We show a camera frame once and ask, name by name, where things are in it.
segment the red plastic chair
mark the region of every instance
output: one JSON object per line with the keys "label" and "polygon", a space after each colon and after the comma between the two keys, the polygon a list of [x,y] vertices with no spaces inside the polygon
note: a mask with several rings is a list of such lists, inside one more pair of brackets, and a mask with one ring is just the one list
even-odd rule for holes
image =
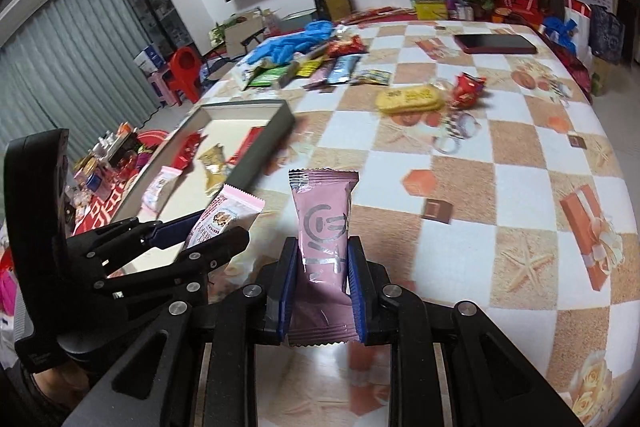
{"label": "red plastic chair", "polygon": [[188,47],[178,49],[169,61],[169,68],[173,78],[166,81],[166,86],[172,91],[180,90],[184,95],[196,103],[200,99],[200,57]]}

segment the red candy wrapper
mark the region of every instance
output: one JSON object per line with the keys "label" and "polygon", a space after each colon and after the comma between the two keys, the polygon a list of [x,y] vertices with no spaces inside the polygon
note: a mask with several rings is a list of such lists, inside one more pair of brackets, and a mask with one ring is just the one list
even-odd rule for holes
{"label": "red candy wrapper", "polygon": [[182,144],[182,149],[180,149],[180,152],[178,152],[170,167],[178,169],[178,171],[184,171],[189,165],[191,165],[191,161],[196,155],[198,145],[200,145],[201,141],[202,136],[200,136],[199,132],[190,134],[184,141],[184,144]]}
{"label": "red candy wrapper", "polygon": [[326,54],[329,58],[342,57],[343,55],[353,55],[356,53],[367,53],[368,49],[362,42],[359,35],[351,38],[350,41],[329,42]]}
{"label": "red candy wrapper", "polygon": [[484,90],[486,78],[476,78],[467,73],[458,75],[458,85],[453,88],[451,107],[454,109],[468,109],[475,105]]}
{"label": "red candy wrapper", "polygon": [[230,163],[231,165],[237,165],[240,161],[240,158],[242,158],[242,156],[244,156],[244,154],[249,150],[249,147],[251,147],[251,144],[255,142],[258,134],[260,134],[263,129],[264,127],[251,127],[249,133],[247,133],[247,135],[244,137],[244,140],[242,141],[242,144],[240,145],[238,150],[233,156],[231,156],[231,158],[229,158],[229,161],[227,163]]}
{"label": "red candy wrapper", "polygon": [[289,172],[298,213],[298,283],[289,343],[313,346],[358,339],[347,284],[351,191],[357,172]]}

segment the gold candy wrapper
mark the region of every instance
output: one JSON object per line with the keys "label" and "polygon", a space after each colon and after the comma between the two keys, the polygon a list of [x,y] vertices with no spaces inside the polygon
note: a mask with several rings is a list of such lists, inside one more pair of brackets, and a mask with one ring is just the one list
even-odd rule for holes
{"label": "gold candy wrapper", "polygon": [[376,98],[376,107],[385,114],[435,111],[443,105],[444,100],[440,91],[433,86],[387,89],[379,93]]}
{"label": "gold candy wrapper", "polygon": [[198,160],[204,165],[207,175],[204,192],[207,196],[213,196],[224,185],[227,175],[222,145],[214,145],[211,149],[202,153]]}
{"label": "gold candy wrapper", "polygon": [[298,70],[298,73],[296,73],[296,76],[301,76],[302,78],[310,77],[314,73],[314,71],[316,71],[322,65],[326,58],[327,57],[313,58],[312,60],[304,62],[300,66],[300,69]]}

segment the curtain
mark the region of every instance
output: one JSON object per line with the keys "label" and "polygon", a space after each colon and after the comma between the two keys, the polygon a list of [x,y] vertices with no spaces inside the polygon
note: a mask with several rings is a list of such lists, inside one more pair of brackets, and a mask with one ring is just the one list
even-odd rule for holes
{"label": "curtain", "polygon": [[73,163],[121,122],[141,126],[159,107],[133,62],[147,43],[127,0],[47,2],[0,50],[0,151],[66,127]]}

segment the pink candy bar package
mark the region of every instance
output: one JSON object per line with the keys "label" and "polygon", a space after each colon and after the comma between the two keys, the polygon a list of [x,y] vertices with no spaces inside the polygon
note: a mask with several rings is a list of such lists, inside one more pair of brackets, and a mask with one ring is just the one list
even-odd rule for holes
{"label": "pink candy bar package", "polygon": [[358,339],[351,298],[346,294],[351,191],[357,183],[357,172],[289,171],[301,258],[289,344]]}

